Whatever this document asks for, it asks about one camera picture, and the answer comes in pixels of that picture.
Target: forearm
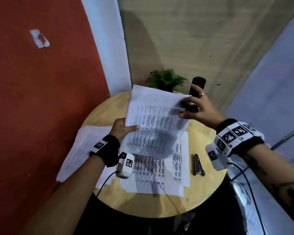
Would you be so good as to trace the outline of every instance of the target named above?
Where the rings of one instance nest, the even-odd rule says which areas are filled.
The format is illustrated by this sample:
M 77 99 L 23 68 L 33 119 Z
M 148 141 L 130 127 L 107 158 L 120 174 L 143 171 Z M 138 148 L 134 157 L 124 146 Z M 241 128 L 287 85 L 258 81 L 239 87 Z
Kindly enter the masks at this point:
M 263 144 L 253 147 L 243 159 L 294 219 L 294 166 Z
M 94 155 L 51 195 L 24 234 L 72 234 L 105 167 Z

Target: table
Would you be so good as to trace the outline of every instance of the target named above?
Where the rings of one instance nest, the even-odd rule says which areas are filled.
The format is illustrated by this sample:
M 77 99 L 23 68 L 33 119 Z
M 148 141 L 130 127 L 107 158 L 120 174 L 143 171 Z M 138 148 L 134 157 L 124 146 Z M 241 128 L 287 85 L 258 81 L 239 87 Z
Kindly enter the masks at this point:
M 85 125 L 112 126 L 117 118 L 126 116 L 130 91 L 122 92 L 107 99 L 94 109 L 85 119 Z M 219 187 L 226 170 L 216 171 L 205 151 L 205 146 L 212 143 L 216 136 L 215 130 L 191 120 L 186 130 L 190 157 L 191 188 L 184 188 L 184 198 L 169 195 L 151 195 L 126 193 L 119 187 L 119 178 L 115 177 L 111 185 L 106 185 L 98 197 L 103 203 L 120 212 L 146 218 L 163 218 L 185 213 L 209 198 Z M 206 175 L 193 175 L 192 154 L 197 153 Z

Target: person's right hand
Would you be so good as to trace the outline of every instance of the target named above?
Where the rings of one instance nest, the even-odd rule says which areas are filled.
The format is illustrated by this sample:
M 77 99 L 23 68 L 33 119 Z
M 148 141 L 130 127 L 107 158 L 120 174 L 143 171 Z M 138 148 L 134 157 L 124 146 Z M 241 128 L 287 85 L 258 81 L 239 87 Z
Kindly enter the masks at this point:
M 192 88 L 195 89 L 199 95 L 205 94 L 205 91 L 199 86 L 192 84 Z M 195 103 L 199 111 L 197 113 L 184 112 L 180 113 L 179 117 L 182 119 L 194 119 L 209 128 L 216 129 L 217 126 L 223 122 L 226 118 L 213 106 L 207 95 L 203 95 L 201 98 L 187 97 L 182 102 L 193 102 Z

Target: green plant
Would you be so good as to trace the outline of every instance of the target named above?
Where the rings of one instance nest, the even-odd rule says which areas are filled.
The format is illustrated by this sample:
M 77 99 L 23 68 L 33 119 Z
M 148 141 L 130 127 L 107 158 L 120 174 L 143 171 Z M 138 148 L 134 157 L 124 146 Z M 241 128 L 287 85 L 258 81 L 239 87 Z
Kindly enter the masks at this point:
M 187 81 L 186 78 L 175 74 L 173 69 L 167 69 L 150 72 L 146 82 L 153 83 L 160 90 L 173 92 L 173 87 L 183 86 L 185 80 Z

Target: peeled paint patch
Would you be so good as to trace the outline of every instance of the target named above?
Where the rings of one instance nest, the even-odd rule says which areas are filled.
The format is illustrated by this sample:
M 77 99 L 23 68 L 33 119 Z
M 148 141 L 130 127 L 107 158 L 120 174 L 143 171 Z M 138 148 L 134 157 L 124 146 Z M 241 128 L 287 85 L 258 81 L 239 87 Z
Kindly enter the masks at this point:
M 46 39 L 44 34 L 40 33 L 38 29 L 30 30 L 30 33 L 32 34 L 34 42 L 38 48 L 44 48 L 44 47 L 50 46 L 50 42 Z

